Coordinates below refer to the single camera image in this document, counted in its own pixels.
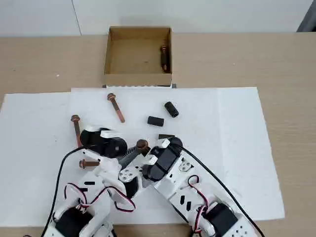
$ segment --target copper screw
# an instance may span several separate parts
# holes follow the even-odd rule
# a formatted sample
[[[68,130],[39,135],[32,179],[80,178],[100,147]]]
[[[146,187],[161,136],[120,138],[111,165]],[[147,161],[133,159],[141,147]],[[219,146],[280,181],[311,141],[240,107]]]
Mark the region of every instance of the copper screw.
[[[86,161],[85,159],[79,161],[79,167],[85,169],[86,167],[98,166],[99,161]]]
[[[136,143],[137,150],[143,154],[143,156],[146,156],[147,153],[150,151],[150,147],[148,146],[148,142],[144,139],[140,139]]]
[[[161,50],[161,67],[162,70],[166,73],[167,72],[167,46],[163,45],[160,48]]]
[[[119,120],[121,122],[125,122],[124,116],[123,116],[122,112],[120,111],[117,102],[115,101],[115,97],[116,96],[113,93],[108,94],[108,100],[111,101],[111,103],[112,103],[112,105],[113,105],[113,107],[114,107],[114,109],[119,117]]]
[[[71,122],[74,123],[74,127],[75,127],[75,133],[76,133],[76,137],[77,137],[77,144],[78,147],[81,147],[81,141],[80,141],[80,127],[79,127],[79,121],[80,121],[80,117],[78,115],[72,115],[71,116]]]

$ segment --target black rubber cylinder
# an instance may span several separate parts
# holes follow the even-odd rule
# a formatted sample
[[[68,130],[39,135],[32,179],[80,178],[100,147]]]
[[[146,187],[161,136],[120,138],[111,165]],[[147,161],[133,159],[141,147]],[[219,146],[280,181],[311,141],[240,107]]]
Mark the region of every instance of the black rubber cylinder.
[[[179,115],[179,111],[174,107],[174,105],[169,101],[165,103],[164,107],[167,109],[171,117],[175,118]]]
[[[148,116],[147,123],[151,124],[151,125],[162,127],[163,123],[164,123],[164,119],[163,118],[153,117],[153,116]]]

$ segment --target brown cardboard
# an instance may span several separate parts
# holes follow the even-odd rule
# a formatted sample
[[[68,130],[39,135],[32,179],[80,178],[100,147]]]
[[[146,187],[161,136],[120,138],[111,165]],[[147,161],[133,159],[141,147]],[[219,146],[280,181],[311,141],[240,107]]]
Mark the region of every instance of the brown cardboard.
[[[171,85],[172,66],[165,73],[160,47],[168,46],[169,27],[110,27],[104,74],[106,85]]]

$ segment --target black cable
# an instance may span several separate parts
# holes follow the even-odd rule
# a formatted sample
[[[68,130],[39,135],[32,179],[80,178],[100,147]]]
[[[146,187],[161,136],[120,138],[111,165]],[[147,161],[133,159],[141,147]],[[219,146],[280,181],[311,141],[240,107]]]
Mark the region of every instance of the black cable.
[[[213,176],[213,178],[225,189],[225,191],[228,193],[228,195],[233,199],[233,201],[236,203],[238,208],[241,210],[241,212],[245,215],[245,217],[248,219],[248,221],[257,229],[257,231],[260,233],[262,237],[265,237],[261,229],[257,226],[257,224],[250,218],[250,216],[247,214],[247,212],[242,208],[242,206],[239,204],[239,202],[236,200],[234,195],[231,193],[231,191],[225,186],[225,184],[209,169],[205,164],[202,163],[195,155],[193,155],[190,151],[185,149],[184,147],[178,145],[178,144],[172,144],[173,146],[176,146],[183,150],[185,153],[190,155],[193,159],[195,159],[210,175]]]
[[[57,181],[56,181],[56,187],[55,187],[55,193],[54,193],[54,198],[53,198],[53,203],[51,205],[51,210],[50,210],[50,213],[49,213],[49,216],[48,216],[48,219],[47,219],[47,222],[46,222],[46,225],[44,227],[44,230],[43,232],[41,233],[41,236],[40,237],[43,237],[45,235],[45,232],[48,228],[48,225],[49,225],[49,222],[50,222],[50,219],[53,215],[53,211],[54,211],[54,208],[55,208],[55,202],[56,202],[56,198],[57,198],[57,192],[58,192],[58,186],[59,186],[59,179],[60,179],[60,174],[61,174],[61,170],[64,166],[64,163],[65,163],[65,160],[67,159],[68,156],[70,156],[71,154],[77,152],[77,151],[80,151],[82,149],[87,149],[87,148],[91,148],[93,146],[96,146],[96,145],[90,145],[90,146],[82,146],[82,147],[78,147],[74,150],[72,150],[71,152],[67,153],[64,158],[62,159],[61,161],[61,164],[60,164],[60,167],[59,167],[59,171],[58,171],[58,175],[57,175]]]

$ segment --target wire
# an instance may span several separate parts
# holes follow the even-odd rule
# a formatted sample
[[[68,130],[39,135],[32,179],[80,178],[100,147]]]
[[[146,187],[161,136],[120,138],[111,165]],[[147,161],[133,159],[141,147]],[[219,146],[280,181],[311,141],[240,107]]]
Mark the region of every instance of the wire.
[[[82,196],[83,196],[83,199],[84,199],[84,203],[87,204],[88,201],[87,201],[87,197],[86,195],[84,194],[84,192],[76,185],[76,184],[73,184],[73,183],[67,183],[65,185],[65,188],[64,188],[64,198],[67,199],[67,194],[66,194],[66,190],[67,190],[67,186],[70,185],[70,186],[73,186],[74,189],[76,189]]]
[[[45,227],[44,227],[44,230],[43,230],[43,232],[41,233],[40,237],[44,237],[45,232],[46,232],[46,230],[47,230],[47,228],[48,228],[50,219],[51,219],[51,217],[52,217],[52,215],[53,215],[53,211],[54,211],[55,203],[56,203],[56,198],[57,198],[57,192],[58,192],[58,186],[59,186],[59,179],[60,179],[61,171],[62,171],[62,169],[63,169],[63,166],[64,166],[64,163],[65,163],[66,159],[67,159],[71,154],[73,154],[73,153],[75,153],[75,152],[77,152],[77,151],[80,151],[80,150],[82,150],[82,149],[89,149],[89,148],[95,147],[95,146],[98,146],[98,144],[93,144],[93,145],[89,145],[89,146],[78,147],[78,148],[76,148],[76,149],[70,151],[69,153],[67,153],[67,154],[64,156],[64,158],[62,159],[61,164],[60,164],[60,167],[59,167],[58,175],[57,175],[56,186],[55,186],[55,193],[54,193],[54,198],[53,198],[53,202],[52,202],[52,205],[51,205],[50,213],[49,213],[49,216],[48,216],[46,225],[45,225]],[[133,202],[132,200],[130,200],[128,197],[126,197],[126,196],[125,196],[121,191],[119,191],[116,187],[109,186],[109,187],[106,187],[106,188],[114,188],[121,196],[123,196],[123,197],[125,197],[125,198],[128,199],[128,201],[134,206],[134,209],[136,208],[134,202]],[[106,188],[104,188],[104,189],[100,192],[100,194],[95,198],[94,201],[97,200],[97,198],[101,195],[101,193],[102,193],[103,191],[105,191]],[[64,196],[66,197],[66,187],[65,187],[65,189],[64,189]],[[115,206],[116,206],[116,208],[117,208],[118,210],[120,210],[120,211],[124,211],[124,212],[132,212],[132,211],[134,211],[134,210],[125,210],[125,209],[122,209],[122,208],[120,208],[120,207],[117,206],[116,202],[115,202]]]
[[[118,207],[117,202],[114,202],[115,207],[116,207],[117,210],[122,211],[122,212],[133,212],[133,211],[136,209],[135,203],[134,203],[131,199],[129,199],[124,193],[122,193],[117,187],[114,187],[114,186],[107,186],[107,187],[105,187],[104,189],[102,189],[102,190],[99,192],[99,194],[94,198],[94,200],[93,200],[90,204],[81,204],[81,206],[82,206],[83,208],[88,208],[88,207],[90,207],[91,205],[93,205],[93,204],[95,203],[95,201],[100,197],[100,195],[101,195],[104,191],[106,191],[107,189],[114,189],[121,197],[123,197],[123,198],[124,198],[125,200],[127,200],[130,204],[132,204],[132,206],[133,206],[133,208],[134,208],[134,209],[123,209],[123,208]]]
[[[184,147],[178,145],[178,144],[172,144],[173,146],[176,146],[183,150],[185,153],[187,153],[189,156],[191,156],[193,159],[195,159],[222,187],[223,189],[228,193],[228,195],[232,198],[232,200],[236,203],[238,208],[241,210],[241,212],[245,215],[245,217],[248,219],[248,221],[256,228],[256,230],[259,232],[259,234],[262,237],[265,237],[261,229],[257,226],[257,224],[250,218],[250,216],[247,214],[247,212],[242,208],[242,206],[239,204],[237,199],[234,197],[234,195],[231,193],[231,191],[225,186],[225,184],[209,169],[205,164],[202,163],[195,155],[193,155],[190,151],[185,149]]]
[[[73,154],[73,153],[75,153],[75,152],[77,152],[77,151],[80,151],[80,150],[82,150],[82,149],[91,148],[91,147],[94,147],[94,146],[97,146],[97,145],[94,144],[94,145],[90,145],[90,146],[78,147],[78,148],[72,150],[71,152],[67,153],[67,154],[64,156],[64,158],[62,159],[61,164],[60,164],[60,167],[59,167],[58,175],[57,175],[57,180],[56,180],[56,187],[55,187],[55,193],[54,193],[53,203],[52,203],[52,205],[51,205],[51,209],[50,209],[50,213],[49,213],[49,216],[48,216],[46,225],[45,225],[44,230],[43,230],[43,232],[41,233],[40,237],[43,237],[43,236],[45,235],[45,232],[46,232],[46,230],[47,230],[47,228],[48,228],[50,219],[51,219],[51,217],[52,217],[52,215],[53,215],[53,211],[54,211],[55,203],[56,203],[56,198],[57,198],[57,192],[58,192],[60,174],[61,174],[61,170],[63,169],[65,160],[67,159],[68,156],[70,156],[71,154]]]
[[[199,219],[200,219],[202,213],[205,212],[205,211],[207,211],[209,204],[208,204],[208,200],[207,200],[207,198],[205,197],[205,195],[204,195],[200,190],[198,190],[196,187],[194,187],[193,184],[190,183],[190,179],[192,179],[193,177],[196,177],[196,178],[197,178],[197,182],[196,182],[196,183],[199,183],[199,176],[197,176],[196,174],[194,174],[194,175],[191,175],[191,176],[188,178],[188,180],[187,180],[188,185],[189,185],[191,188],[195,189],[195,190],[197,191],[197,193],[198,193],[198,194],[202,197],[202,199],[204,200],[204,205],[200,206],[200,207],[198,208],[198,210],[197,210],[197,216],[196,216],[196,220],[195,220],[195,223],[194,223],[194,230],[193,230],[193,231],[194,231],[194,233],[201,233],[202,230],[198,228],[198,226],[199,226]]]
[[[78,21],[78,16],[77,16],[74,0],[71,0],[71,4],[73,5],[73,9],[74,9],[75,17],[76,17],[76,22],[77,22],[77,26],[78,26],[80,35],[82,36],[82,32],[81,32],[80,24],[79,24],[79,21]]]

